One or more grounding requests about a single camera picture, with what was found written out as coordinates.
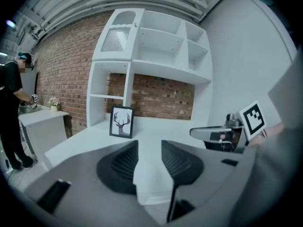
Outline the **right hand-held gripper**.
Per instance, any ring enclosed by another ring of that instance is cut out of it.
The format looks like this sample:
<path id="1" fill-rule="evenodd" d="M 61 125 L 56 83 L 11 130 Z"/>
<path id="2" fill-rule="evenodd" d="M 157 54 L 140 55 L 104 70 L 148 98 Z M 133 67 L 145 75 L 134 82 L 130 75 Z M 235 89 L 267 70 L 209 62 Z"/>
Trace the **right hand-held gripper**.
<path id="1" fill-rule="evenodd" d="M 258 101 L 226 115 L 222 126 L 192 128 L 191 137 L 204 139 L 206 149 L 243 153 L 249 142 L 267 126 Z"/>

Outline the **white shelf unit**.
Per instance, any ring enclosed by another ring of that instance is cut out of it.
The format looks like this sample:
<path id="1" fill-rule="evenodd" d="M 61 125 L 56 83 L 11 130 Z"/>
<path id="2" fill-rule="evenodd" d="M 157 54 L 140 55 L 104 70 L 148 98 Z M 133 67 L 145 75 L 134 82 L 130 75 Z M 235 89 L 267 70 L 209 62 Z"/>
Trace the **white shelf unit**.
<path id="1" fill-rule="evenodd" d="M 124 106 L 131 104 L 136 74 L 172 79 L 195 86 L 191 121 L 206 126 L 213 95 L 213 65 L 207 33 L 168 14 L 117 9 L 95 47 L 87 89 L 87 125 L 105 119 L 109 73 L 125 74 Z"/>

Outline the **person's right forearm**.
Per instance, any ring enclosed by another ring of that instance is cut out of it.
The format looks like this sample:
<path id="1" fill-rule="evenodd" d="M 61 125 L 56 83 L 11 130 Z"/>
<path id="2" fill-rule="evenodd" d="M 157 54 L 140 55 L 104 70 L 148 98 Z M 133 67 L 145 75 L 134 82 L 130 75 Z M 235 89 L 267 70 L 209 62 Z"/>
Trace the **person's right forearm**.
<path id="1" fill-rule="evenodd" d="M 255 145 L 260 145 L 264 140 L 266 140 L 269 137 L 272 137 L 274 135 L 279 134 L 280 132 L 282 132 L 284 129 L 284 126 L 282 124 L 282 122 L 263 129 L 258 135 L 256 135 L 248 144 L 248 146 L 255 146 Z"/>

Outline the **white cabinet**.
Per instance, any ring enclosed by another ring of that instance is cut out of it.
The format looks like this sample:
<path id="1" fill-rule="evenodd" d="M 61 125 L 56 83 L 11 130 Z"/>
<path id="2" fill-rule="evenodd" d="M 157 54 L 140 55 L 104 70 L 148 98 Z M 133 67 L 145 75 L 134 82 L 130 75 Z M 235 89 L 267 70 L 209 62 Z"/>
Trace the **white cabinet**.
<path id="1" fill-rule="evenodd" d="M 39 105 L 36 109 L 25 108 L 19 115 L 21 126 L 25 129 L 27 141 L 38 161 L 48 164 L 46 152 L 67 140 L 64 117 L 67 112 L 53 112 L 50 108 Z"/>

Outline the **framed deer antler picture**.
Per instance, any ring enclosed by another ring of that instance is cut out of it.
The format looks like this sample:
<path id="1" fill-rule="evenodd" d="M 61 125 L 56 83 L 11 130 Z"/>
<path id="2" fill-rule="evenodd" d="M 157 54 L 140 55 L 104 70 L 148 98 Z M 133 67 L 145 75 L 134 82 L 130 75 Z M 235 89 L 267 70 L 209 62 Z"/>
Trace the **framed deer antler picture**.
<path id="1" fill-rule="evenodd" d="M 109 135 L 131 139 L 133 137 L 134 112 L 133 107 L 112 106 Z"/>

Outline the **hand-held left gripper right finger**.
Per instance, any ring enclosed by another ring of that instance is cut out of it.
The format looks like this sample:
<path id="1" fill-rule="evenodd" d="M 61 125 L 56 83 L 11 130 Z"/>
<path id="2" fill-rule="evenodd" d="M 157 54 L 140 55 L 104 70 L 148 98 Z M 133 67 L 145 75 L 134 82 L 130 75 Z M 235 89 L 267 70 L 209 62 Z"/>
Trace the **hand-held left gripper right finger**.
<path id="1" fill-rule="evenodd" d="M 255 163 L 255 149 L 228 153 L 162 140 L 161 158 L 173 181 L 170 210 L 182 204 L 196 209 L 216 196 L 238 198 Z"/>

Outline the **white desk with drawers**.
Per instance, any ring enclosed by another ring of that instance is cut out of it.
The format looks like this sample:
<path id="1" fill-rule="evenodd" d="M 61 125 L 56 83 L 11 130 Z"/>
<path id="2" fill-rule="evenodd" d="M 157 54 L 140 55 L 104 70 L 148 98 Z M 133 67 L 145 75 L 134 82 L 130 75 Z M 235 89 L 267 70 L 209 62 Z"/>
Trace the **white desk with drawers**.
<path id="1" fill-rule="evenodd" d="M 135 117 L 133 140 L 139 142 L 139 161 L 134 171 L 134 184 L 141 205 L 169 202 L 172 179 L 161 160 L 161 141 L 172 140 L 205 148 L 201 140 L 189 135 L 192 121 Z M 53 167 L 64 160 L 92 150 L 126 142 L 126 138 L 109 135 L 109 120 L 88 127 L 46 152 Z"/>

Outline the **pink flower bouquet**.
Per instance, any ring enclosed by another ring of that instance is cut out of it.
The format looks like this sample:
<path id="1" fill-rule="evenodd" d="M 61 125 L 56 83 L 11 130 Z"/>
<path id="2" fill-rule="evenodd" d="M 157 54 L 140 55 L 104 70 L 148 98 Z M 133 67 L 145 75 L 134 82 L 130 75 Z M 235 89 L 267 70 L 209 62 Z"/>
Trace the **pink flower bouquet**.
<path id="1" fill-rule="evenodd" d="M 50 110 L 52 112 L 57 112 L 58 111 L 58 105 L 60 104 L 60 100 L 56 97 L 51 97 L 48 101 L 48 104 L 49 104 Z"/>

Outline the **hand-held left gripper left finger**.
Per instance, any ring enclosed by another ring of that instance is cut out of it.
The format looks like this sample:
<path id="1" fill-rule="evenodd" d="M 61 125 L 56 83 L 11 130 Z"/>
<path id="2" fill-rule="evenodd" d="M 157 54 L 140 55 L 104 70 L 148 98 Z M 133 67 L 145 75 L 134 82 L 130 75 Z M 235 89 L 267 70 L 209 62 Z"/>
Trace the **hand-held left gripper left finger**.
<path id="1" fill-rule="evenodd" d="M 36 179 L 25 195 L 50 224 L 153 224 L 137 200 L 137 163 L 136 140 L 81 153 Z"/>

